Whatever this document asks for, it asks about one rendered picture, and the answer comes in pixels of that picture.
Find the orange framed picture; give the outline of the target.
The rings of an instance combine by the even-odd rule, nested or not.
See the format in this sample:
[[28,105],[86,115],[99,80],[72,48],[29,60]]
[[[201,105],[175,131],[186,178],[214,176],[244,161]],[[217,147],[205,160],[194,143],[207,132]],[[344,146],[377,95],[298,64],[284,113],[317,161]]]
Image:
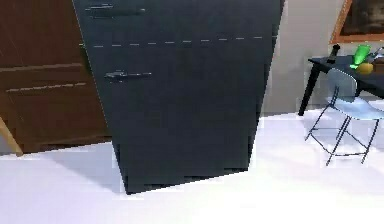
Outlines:
[[329,43],[384,41],[384,0],[344,0]]

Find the yellow round fruit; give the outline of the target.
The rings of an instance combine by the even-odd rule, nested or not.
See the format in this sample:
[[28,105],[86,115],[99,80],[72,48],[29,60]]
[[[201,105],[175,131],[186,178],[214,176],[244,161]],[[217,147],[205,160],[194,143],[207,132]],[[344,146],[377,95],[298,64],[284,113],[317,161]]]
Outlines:
[[356,71],[359,74],[368,75],[373,71],[374,66],[371,63],[361,63]]

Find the brown box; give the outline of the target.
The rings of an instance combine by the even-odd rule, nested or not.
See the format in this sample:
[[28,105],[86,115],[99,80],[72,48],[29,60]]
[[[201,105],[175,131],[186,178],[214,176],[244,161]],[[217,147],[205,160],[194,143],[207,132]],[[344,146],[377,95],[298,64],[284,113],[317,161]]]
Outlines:
[[376,58],[373,62],[373,74],[384,74],[384,57]]

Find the dark grey fridge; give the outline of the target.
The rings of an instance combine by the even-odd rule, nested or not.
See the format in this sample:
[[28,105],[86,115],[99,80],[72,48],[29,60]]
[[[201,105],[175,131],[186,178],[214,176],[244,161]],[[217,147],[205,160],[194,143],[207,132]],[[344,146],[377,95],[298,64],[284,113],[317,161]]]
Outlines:
[[248,169],[285,0],[72,2],[127,193]]

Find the light wooden slanted post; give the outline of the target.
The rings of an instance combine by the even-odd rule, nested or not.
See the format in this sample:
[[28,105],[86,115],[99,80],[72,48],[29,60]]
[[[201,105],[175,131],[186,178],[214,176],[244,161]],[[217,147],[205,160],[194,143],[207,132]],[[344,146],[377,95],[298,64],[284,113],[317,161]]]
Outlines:
[[12,133],[9,131],[3,119],[0,117],[0,135],[5,139],[6,143],[10,147],[10,149],[18,156],[22,156],[23,152],[14,139]]

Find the green bottle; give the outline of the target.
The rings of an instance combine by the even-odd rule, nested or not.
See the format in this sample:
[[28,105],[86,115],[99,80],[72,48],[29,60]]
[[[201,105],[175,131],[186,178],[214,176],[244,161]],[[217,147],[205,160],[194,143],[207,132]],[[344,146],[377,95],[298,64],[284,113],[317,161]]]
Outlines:
[[353,55],[353,59],[352,59],[352,63],[350,64],[350,67],[352,69],[356,69],[361,63],[364,62],[364,60],[370,53],[370,50],[371,50],[371,46],[368,44],[359,45]]

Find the brown wooden cupboard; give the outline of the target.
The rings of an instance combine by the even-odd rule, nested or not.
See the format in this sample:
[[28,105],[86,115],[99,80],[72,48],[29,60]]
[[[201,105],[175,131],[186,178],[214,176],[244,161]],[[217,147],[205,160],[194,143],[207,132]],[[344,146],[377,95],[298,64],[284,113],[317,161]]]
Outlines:
[[0,117],[23,154],[111,139],[72,0],[0,0]]

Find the pale blue chair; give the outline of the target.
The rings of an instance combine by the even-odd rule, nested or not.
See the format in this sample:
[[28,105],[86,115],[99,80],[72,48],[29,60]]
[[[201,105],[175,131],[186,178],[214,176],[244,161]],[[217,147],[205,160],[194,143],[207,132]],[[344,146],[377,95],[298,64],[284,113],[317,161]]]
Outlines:
[[[372,106],[368,101],[357,96],[357,80],[350,74],[343,72],[339,69],[332,68],[327,72],[328,76],[328,88],[330,96],[326,98],[327,104],[321,111],[319,117],[308,131],[305,139],[312,137],[322,149],[329,155],[326,165],[329,165],[333,157],[347,157],[347,156],[360,156],[362,155],[361,163],[365,162],[365,159],[370,152],[370,148],[374,137],[376,136],[378,126],[381,120],[384,120],[384,111]],[[318,123],[323,114],[328,110],[333,109],[346,116],[342,126],[337,128],[337,135],[335,137],[336,144],[332,150],[328,150],[313,134],[314,131],[318,131]],[[351,120],[359,121],[374,121],[375,125],[372,131],[372,135],[367,144],[363,144],[357,137],[350,133],[347,128]],[[339,147],[342,138],[345,134],[352,137],[357,143],[359,143],[364,149],[364,152],[345,153],[338,154],[336,152]]]

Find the black pepper mill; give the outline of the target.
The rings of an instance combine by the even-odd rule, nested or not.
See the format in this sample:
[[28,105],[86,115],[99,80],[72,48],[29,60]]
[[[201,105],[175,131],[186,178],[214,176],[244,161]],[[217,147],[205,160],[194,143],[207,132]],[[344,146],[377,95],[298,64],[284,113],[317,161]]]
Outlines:
[[331,51],[330,55],[327,58],[327,62],[329,64],[334,64],[335,63],[336,57],[337,57],[337,54],[338,54],[339,50],[340,50],[340,45],[339,44],[335,44],[335,45],[332,46],[332,51]]

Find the black table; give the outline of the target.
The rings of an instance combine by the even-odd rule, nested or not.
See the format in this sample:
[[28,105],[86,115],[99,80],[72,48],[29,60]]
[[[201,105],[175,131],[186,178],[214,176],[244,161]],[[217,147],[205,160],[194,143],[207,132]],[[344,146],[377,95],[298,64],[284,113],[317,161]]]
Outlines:
[[326,57],[309,58],[308,61],[312,64],[312,68],[310,70],[310,75],[298,111],[299,116],[304,115],[320,73],[327,73],[332,68],[339,69],[354,77],[357,80],[358,93],[365,91],[376,97],[384,99],[384,73],[369,75],[361,75],[357,73],[350,67],[350,64],[352,63],[351,55],[338,56],[334,64],[328,63]]

